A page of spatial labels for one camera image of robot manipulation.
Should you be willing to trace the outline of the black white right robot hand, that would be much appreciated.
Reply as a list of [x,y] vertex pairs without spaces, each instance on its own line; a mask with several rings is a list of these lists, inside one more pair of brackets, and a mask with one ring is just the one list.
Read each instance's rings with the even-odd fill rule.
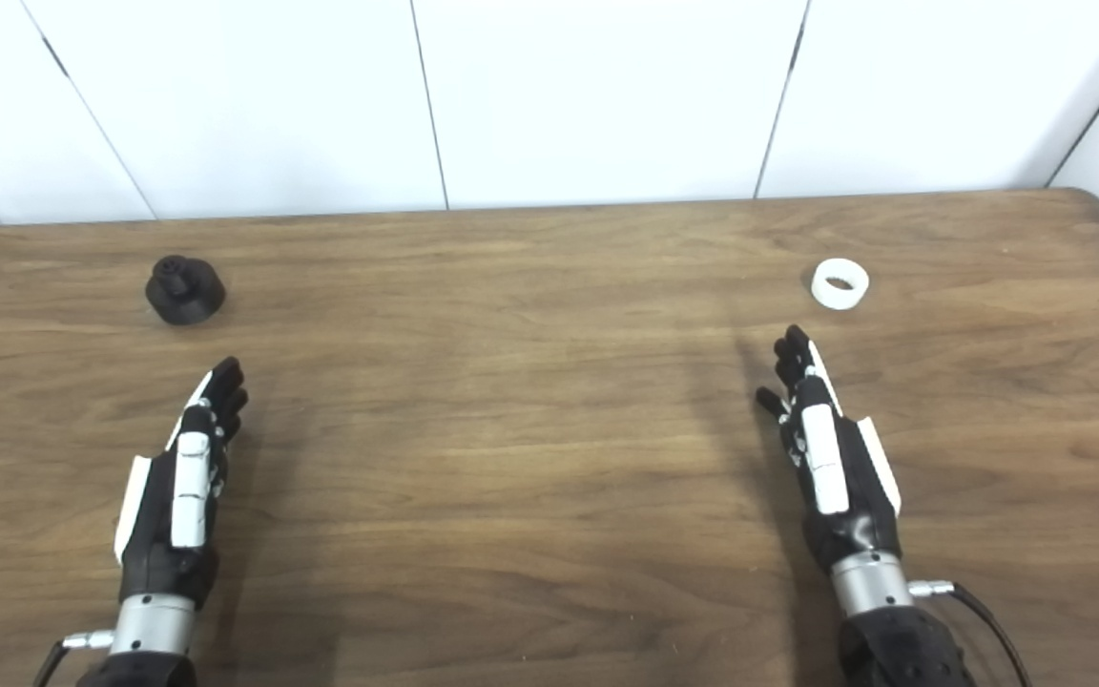
[[830,570],[865,552],[902,556],[902,495],[872,419],[843,413],[828,366],[802,326],[786,326],[773,352],[782,392],[761,386],[755,399],[776,422],[797,475],[804,544],[817,565]]

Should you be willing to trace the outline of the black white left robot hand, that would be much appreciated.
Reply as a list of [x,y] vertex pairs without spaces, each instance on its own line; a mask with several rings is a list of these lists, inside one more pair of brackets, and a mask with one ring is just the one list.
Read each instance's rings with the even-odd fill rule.
[[248,401],[238,358],[219,361],[197,383],[165,448],[132,462],[114,534],[122,603],[174,595],[206,605],[219,570],[218,501]]

